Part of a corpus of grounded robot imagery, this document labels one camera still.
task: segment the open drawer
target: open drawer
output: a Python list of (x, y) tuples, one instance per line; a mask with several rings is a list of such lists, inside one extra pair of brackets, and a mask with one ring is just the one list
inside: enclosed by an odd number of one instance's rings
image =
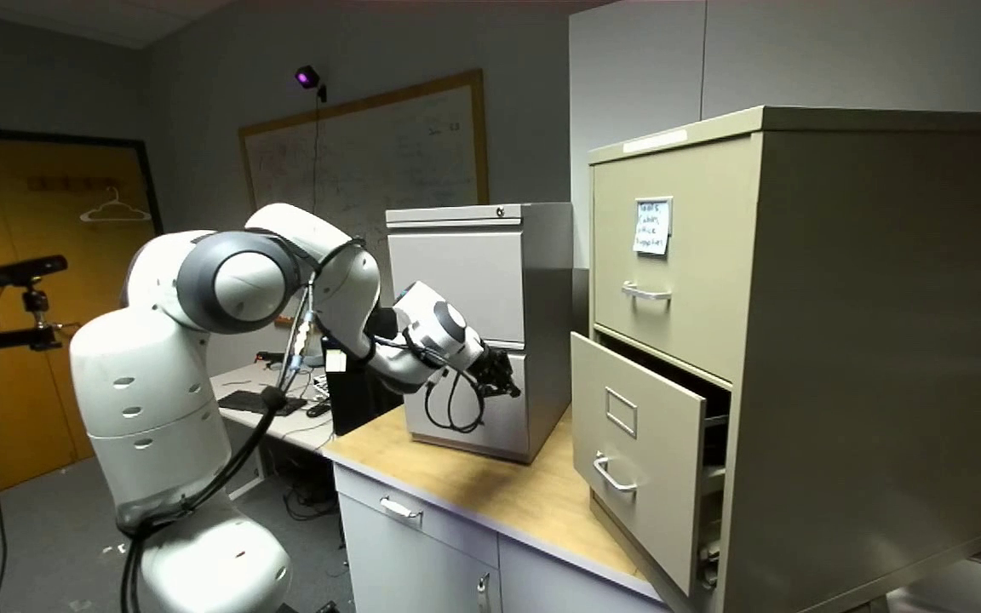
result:
[(706, 496), (706, 396), (571, 332), (576, 469), (600, 508), (694, 592)]

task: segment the white robot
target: white robot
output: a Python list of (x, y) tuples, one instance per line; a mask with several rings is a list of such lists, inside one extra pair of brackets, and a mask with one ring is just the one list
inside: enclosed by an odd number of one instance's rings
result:
[(431, 285), (392, 311), (394, 332), (367, 330), (378, 314), (378, 263), (350, 234), (292, 204), (260, 209), (242, 233), (173, 233), (148, 242), (129, 269), (127, 305), (73, 338), (75, 396), (132, 539), (122, 609), (136, 605), (136, 565), (167, 609), (277, 609), (283, 545), (228, 503), (206, 503), (252, 453), (269, 415), (228, 448), (206, 364), (208, 332), (274, 322), (295, 290), (314, 294), (314, 322), (394, 391), (437, 372), (463, 372), (481, 396), (518, 391), (508, 359)]

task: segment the gray carpet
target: gray carpet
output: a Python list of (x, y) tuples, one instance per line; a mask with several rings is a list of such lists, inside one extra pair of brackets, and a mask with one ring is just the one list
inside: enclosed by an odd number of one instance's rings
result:
[[(353, 609), (328, 461), (269, 441), (261, 462), (269, 478), (235, 508), (288, 545), (292, 558), (288, 605), (295, 613)], [(121, 609), (122, 536), (92, 461), (5, 489), (0, 502), (10, 553), (5, 613)]]

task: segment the wooden door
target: wooden door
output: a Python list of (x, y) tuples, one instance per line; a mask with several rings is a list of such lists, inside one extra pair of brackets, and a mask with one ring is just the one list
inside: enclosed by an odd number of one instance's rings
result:
[[(82, 220), (121, 202), (121, 220)], [(68, 376), (68, 338), (122, 302), (132, 251), (152, 234), (152, 198), (136, 143), (0, 137), (0, 265), (65, 255), (42, 280), (63, 348), (0, 348), (0, 486), (92, 456)], [(0, 330), (30, 330), (23, 290), (0, 290)]]

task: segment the whiteboard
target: whiteboard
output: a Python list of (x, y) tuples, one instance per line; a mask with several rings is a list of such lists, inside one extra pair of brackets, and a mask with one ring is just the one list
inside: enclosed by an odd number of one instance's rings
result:
[(252, 209), (300, 204), (374, 251), (390, 209), (486, 202), (484, 72), (242, 126)]

